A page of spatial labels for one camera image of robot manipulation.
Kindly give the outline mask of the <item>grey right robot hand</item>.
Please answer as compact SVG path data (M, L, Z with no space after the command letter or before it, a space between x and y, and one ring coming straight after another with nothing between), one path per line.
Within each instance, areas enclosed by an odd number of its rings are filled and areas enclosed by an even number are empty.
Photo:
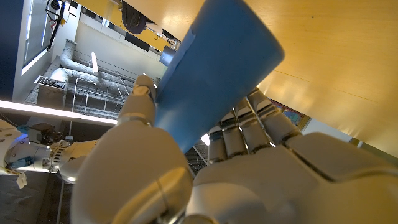
M96 143L97 140L74 142L62 154L59 173L65 182L74 184L77 181L78 171Z

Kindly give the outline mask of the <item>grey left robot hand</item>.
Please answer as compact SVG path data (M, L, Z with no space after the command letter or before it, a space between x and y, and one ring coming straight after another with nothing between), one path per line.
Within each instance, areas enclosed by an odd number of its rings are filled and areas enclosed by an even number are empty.
M84 158L72 223L396 223L397 167L322 133L259 141L253 154L192 176L166 131L154 127L156 89L141 75Z

